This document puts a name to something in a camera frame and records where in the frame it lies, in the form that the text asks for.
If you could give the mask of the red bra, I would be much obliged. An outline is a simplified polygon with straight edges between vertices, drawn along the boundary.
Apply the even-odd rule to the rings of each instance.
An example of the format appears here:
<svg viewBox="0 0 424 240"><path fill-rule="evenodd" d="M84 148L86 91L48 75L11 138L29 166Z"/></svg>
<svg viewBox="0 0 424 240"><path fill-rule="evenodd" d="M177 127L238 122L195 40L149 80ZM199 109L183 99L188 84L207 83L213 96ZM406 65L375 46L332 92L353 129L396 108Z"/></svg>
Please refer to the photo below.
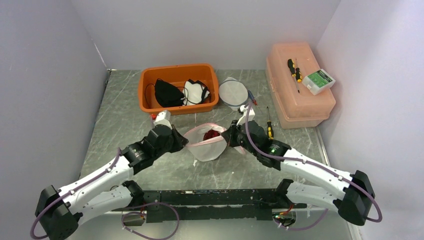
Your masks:
<svg viewBox="0 0 424 240"><path fill-rule="evenodd" d="M209 139L212 139L212 138L215 138L215 137L218 137L218 136L220 136L221 135L221 133L219 132L219 131L217 131L217 130L214 130L214 129L210 129L209 131L207 131L204 135L203 135L203 141L206 141L206 140L209 140Z"/></svg>

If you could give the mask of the white mesh pink-zip laundry bag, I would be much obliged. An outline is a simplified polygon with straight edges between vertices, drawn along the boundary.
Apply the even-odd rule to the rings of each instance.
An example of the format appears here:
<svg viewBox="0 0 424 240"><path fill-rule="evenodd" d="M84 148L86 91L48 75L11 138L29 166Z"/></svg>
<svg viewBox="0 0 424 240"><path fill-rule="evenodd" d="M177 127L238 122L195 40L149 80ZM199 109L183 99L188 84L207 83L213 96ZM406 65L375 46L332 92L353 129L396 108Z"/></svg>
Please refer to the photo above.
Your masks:
<svg viewBox="0 0 424 240"><path fill-rule="evenodd" d="M203 140L204 134L211 129L219 131L220 136ZM225 127L215 123L204 123L196 126L183 135L188 139L188 144L185 147L200 162L216 160L228 147L225 139L221 136L221 133L226 130Z"/></svg>

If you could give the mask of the white mesh blue-zip laundry bag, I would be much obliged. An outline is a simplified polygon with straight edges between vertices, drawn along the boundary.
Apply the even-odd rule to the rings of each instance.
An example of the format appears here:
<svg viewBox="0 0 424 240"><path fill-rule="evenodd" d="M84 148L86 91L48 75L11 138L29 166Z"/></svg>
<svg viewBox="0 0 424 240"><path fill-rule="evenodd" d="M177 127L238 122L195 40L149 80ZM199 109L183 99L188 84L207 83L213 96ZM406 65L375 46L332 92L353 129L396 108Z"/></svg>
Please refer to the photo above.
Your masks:
<svg viewBox="0 0 424 240"><path fill-rule="evenodd" d="M231 110L237 111L248 101L248 90L245 85L233 77L227 77L218 89L220 100Z"/></svg>

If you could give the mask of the black white bra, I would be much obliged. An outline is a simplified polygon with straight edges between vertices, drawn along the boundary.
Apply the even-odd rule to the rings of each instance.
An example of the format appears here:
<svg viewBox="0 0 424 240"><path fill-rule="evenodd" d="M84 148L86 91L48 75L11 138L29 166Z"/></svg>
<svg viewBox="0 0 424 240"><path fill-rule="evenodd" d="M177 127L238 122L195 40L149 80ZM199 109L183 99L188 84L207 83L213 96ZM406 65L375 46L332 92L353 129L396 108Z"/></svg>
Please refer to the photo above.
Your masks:
<svg viewBox="0 0 424 240"><path fill-rule="evenodd" d="M155 97L155 84L149 83L148 86L153 86L153 95ZM199 80L194 81L192 79L188 79L184 83L184 86L176 86L176 87L179 88L179 90L184 94L182 106L193 106L193 105L204 104L207 101L207 99L211 97L209 88L203 82Z"/></svg>

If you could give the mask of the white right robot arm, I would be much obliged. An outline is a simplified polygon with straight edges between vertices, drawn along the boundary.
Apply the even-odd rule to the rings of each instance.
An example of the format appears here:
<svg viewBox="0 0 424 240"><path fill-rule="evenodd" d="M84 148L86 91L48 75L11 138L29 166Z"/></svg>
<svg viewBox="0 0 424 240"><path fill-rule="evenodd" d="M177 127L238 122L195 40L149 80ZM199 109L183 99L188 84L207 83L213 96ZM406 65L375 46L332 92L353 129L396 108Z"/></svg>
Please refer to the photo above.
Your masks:
<svg viewBox="0 0 424 240"><path fill-rule="evenodd" d="M367 221L382 221L372 184L363 171L350 173L313 160L282 141L270 139L253 120L242 125L234 120L221 136L229 147L245 149L262 165L288 171L313 183L282 180L275 191L280 207L298 203L314 205L335 211L357 226L364 226Z"/></svg>

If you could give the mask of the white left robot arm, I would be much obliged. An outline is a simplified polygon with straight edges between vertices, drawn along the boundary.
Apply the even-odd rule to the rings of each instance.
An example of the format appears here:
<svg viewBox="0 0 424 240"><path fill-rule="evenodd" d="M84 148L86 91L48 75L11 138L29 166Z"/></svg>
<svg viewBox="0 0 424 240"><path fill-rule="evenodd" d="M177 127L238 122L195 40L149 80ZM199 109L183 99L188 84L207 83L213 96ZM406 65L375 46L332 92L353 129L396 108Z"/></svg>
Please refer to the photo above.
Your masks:
<svg viewBox="0 0 424 240"><path fill-rule="evenodd" d="M145 200L142 188L131 178L153 165L166 153L182 150L188 143L174 125L159 124L141 141L118 149L114 159L84 178L56 189L41 191L30 236L34 240L65 240L79 226L116 209L140 211Z"/></svg>

